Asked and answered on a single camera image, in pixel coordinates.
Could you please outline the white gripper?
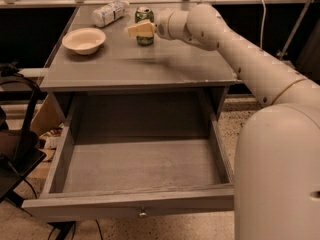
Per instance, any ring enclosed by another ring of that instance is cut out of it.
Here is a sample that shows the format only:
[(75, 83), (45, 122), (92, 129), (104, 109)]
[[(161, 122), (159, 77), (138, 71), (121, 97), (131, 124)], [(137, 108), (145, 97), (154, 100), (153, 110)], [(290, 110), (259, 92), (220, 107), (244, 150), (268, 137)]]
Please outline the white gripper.
[(192, 35), (187, 29), (187, 11), (165, 9), (162, 10), (155, 20), (142, 20), (125, 29), (130, 37), (153, 37), (156, 33), (160, 38), (166, 40), (180, 40), (189, 42)]

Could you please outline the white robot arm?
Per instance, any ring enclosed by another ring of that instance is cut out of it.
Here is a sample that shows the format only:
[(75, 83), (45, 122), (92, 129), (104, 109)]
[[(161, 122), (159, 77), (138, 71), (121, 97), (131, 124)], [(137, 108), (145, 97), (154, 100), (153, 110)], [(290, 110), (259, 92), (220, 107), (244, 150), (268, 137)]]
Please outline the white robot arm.
[(320, 86), (234, 32), (211, 5), (127, 29), (216, 50), (262, 108), (235, 154), (236, 240), (320, 240)]

